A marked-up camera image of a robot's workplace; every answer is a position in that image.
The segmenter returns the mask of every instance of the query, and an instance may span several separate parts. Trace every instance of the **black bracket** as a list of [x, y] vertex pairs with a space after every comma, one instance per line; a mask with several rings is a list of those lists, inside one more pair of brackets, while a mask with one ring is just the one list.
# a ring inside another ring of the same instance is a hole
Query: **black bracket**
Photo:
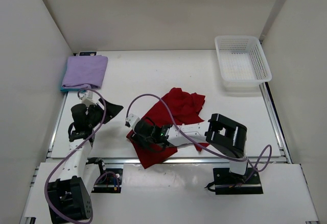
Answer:
[[[247, 178], [252, 174], [252, 168], [248, 168], [245, 174]], [[214, 184], [216, 195], [232, 195], [232, 194], [263, 194], [260, 176], [257, 172], [242, 185], [233, 187], [239, 183], [235, 176], [229, 172], [229, 168], [214, 168]]]
[[[208, 122], [209, 129], [204, 134], [205, 140], [228, 157], [242, 158], [247, 128], [218, 113], [212, 114]], [[220, 134], [223, 129], [225, 129], [224, 135]]]
[[[70, 180], [57, 179], [48, 185], [48, 195], [51, 203], [65, 216], [73, 220], [86, 220], [92, 216], [91, 198], [81, 177]], [[50, 216], [53, 224], [67, 223], [50, 207]]]
[[95, 56], [97, 52], [80, 52], [79, 56]]
[[113, 176], [107, 175], [108, 177], [104, 177], [99, 181], [97, 185], [94, 186], [94, 193], [121, 193], [122, 191], [122, 181], [123, 181], [123, 169], [122, 168], [108, 168], [106, 171], [112, 171], [116, 175], [118, 174], [118, 181], [120, 189], [119, 191], [113, 188]]

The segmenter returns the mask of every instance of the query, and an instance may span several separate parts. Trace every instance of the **red cloth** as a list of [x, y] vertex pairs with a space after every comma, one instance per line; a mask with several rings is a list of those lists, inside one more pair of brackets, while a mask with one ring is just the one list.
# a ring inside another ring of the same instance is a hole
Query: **red cloth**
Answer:
[[[203, 120], [199, 117], [199, 112], [204, 104], [204, 95], [198, 95], [197, 93], [189, 94], [182, 91], [181, 88], [172, 88], [169, 93], [162, 97], [163, 101], [168, 105], [171, 110], [175, 122], [177, 125], [189, 125], [192, 123], [200, 123]], [[172, 123], [169, 113], [161, 101], [158, 101], [144, 116], [149, 117], [157, 126], [169, 125]], [[132, 142], [138, 158], [144, 167], [144, 169], [158, 163], [162, 163], [168, 157], [177, 152], [176, 147], [168, 147], [163, 152], [156, 153], [150, 150], [140, 147], [135, 143], [131, 137], [133, 131], [128, 133], [127, 138]], [[208, 146], [208, 143], [201, 143], [203, 146]], [[159, 151], [161, 147], [156, 144], [152, 144], [151, 148], [155, 151]]]

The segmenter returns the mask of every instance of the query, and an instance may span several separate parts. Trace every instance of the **black mounting plate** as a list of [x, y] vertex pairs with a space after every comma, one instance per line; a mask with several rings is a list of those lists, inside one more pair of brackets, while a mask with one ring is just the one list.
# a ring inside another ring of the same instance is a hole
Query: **black mounting plate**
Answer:
[[[252, 168], [248, 168], [246, 176], [252, 173]], [[260, 176], [257, 172], [241, 186], [219, 187], [223, 185], [234, 185], [235, 179], [231, 177], [229, 168], [214, 168], [215, 193], [216, 195], [232, 194], [263, 194]]]
[[122, 180], [123, 180], [123, 169], [120, 168], [108, 168], [107, 171], [112, 171], [116, 174], [119, 174], [118, 180], [120, 185], [120, 190], [115, 191], [113, 188], [113, 176], [108, 175], [108, 179], [100, 180], [96, 186], [94, 186], [93, 191], [94, 193], [121, 193], [122, 191]]
[[95, 56], [97, 52], [80, 52], [79, 56]]

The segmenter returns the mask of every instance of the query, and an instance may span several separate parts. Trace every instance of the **white table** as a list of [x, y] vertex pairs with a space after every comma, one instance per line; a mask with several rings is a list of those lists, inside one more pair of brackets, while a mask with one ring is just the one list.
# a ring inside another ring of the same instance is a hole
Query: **white table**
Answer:
[[[220, 113], [248, 128], [246, 153], [257, 157], [267, 145], [272, 156], [279, 157], [279, 147], [259, 88], [252, 93], [231, 93], [222, 86], [216, 51], [119, 51], [97, 52], [107, 56], [108, 66], [100, 93], [114, 104], [123, 105], [120, 114], [96, 134], [90, 157], [137, 158], [132, 144], [126, 139], [126, 110], [130, 102], [143, 93], [163, 96], [173, 87], [189, 93], [205, 95], [200, 117], [209, 119]], [[142, 117], [157, 100], [142, 97], [131, 112]], [[75, 92], [69, 92], [54, 140], [52, 158], [63, 158], [68, 152], [67, 129], [73, 122], [71, 107], [80, 103]], [[215, 157], [198, 153], [193, 146], [181, 148], [171, 158]]]
[[[35, 217], [35, 224], [51, 224], [43, 189], [55, 165], [42, 163], [31, 189], [24, 216]], [[92, 223], [305, 224], [318, 220], [300, 165], [269, 165], [260, 173], [264, 193], [254, 195], [215, 195], [203, 189], [213, 180], [214, 167], [219, 165], [165, 164], [144, 170], [125, 164], [120, 194], [91, 194]]]

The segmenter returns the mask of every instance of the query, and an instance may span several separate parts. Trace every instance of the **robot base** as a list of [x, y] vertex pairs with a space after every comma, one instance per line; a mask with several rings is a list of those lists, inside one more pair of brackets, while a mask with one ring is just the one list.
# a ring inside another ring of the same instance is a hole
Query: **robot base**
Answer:
[[[246, 171], [246, 178], [252, 173], [252, 168]], [[229, 172], [229, 168], [214, 168], [214, 184], [216, 195], [232, 195], [232, 194], [263, 194], [260, 176], [257, 172], [252, 177], [236, 187], [220, 187], [224, 185], [234, 185], [235, 178]]]

